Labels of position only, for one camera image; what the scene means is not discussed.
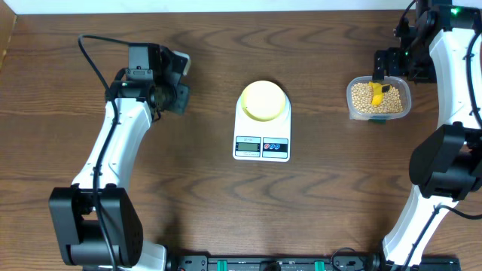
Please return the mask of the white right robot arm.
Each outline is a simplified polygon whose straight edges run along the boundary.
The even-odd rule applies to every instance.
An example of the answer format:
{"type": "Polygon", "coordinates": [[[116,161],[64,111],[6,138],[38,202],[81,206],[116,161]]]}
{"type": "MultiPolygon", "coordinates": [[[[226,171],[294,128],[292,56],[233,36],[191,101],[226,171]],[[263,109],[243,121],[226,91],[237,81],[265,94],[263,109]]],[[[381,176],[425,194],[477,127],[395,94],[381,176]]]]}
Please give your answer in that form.
{"type": "Polygon", "coordinates": [[[410,157],[410,196],[402,213],[370,256],[367,270],[418,270],[423,251],[444,216],[481,188],[481,4],[412,1],[415,26],[402,16],[398,47],[374,54],[373,81],[405,76],[438,88],[437,129],[410,157]]]}

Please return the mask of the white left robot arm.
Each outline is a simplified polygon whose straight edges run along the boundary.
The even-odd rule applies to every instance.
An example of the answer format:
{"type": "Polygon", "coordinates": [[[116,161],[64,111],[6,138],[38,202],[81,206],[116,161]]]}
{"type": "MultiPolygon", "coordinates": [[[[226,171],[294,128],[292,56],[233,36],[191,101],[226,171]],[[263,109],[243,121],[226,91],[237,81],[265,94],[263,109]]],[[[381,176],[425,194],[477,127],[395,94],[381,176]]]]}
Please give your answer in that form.
{"type": "Polygon", "coordinates": [[[129,45],[129,61],[105,91],[105,118],[93,150],[69,187],[48,201],[65,264],[89,270],[166,270],[164,246],[145,240],[128,196],[139,146],[163,111],[183,114],[190,89],[180,80],[186,53],[158,44],[129,45]]]}

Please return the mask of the yellow plastic scoop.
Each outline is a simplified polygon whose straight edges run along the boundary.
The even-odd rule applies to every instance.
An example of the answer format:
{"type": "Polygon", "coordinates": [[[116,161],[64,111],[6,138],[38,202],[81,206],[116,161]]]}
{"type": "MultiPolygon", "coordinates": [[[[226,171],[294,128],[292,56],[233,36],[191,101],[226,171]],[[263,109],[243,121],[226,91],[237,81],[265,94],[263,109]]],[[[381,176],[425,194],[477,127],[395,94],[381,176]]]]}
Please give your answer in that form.
{"type": "Polygon", "coordinates": [[[382,103],[383,97],[384,97],[384,93],[382,92],[383,85],[373,81],[369,82],[368,85],[373,90],[373,97],[372,97],[371,104],[373,106],[379,106],[382,103]]]}

